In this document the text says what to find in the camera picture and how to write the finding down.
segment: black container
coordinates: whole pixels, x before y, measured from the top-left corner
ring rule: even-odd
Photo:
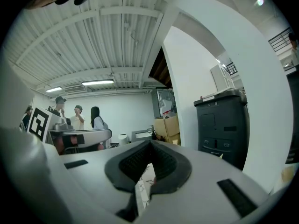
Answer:
[[[249,143],[246,96],[227,89],[194,102],[197,110],[198,150],[216,156],[243,170]]]
[[[289,68],[286,72],[293,101],[293,135],[290,152],[285,163],[299,162],[299,65]]]

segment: white arch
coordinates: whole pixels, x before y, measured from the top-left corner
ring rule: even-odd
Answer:
[[[283,68],[263,35],[239,13],[215,0],[166,0],[220,41],[242,78],[250,112],[243,172],[267,192],[285,164],[293,129],[292,97]]]

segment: long black hair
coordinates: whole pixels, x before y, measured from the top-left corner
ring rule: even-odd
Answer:
[[[94,127],[94,119],[99,116],[100,116],[100,109],[97,106],[94,106],[91,110],[91,115],[90,115],[92,127]]]

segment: ceiling light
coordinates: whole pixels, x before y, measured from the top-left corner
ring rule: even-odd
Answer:
[[[263,4],[263,0],[257,0],[257,4],[261,6]]]
[[[94,80],[94,81],[86,81],[82,82],[82,85],[93,85],[93,84],[112,84],[113,80]]]
[[[62,90],[62,88],[59,86],[59,87],[56,87],[53,89],[46,90],[46,92],[53,92],[53,91],[58,91],[58,90]]]

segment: metal railing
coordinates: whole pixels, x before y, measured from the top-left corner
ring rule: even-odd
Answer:
[[[232,62],[228,64],[225,68],[226,72],[230,75],[233,75],[238,72],[237,68],[235,67],[235,64]]]
[[[268,40],[270,45],[272,46],[273,50],[279,51],[283,47],[286,47],[288,44],[290,44],[290,39],[289,39],[289,33],[291,32],[291,28],[287,28],[283,32],[279,33],[272,39]]]

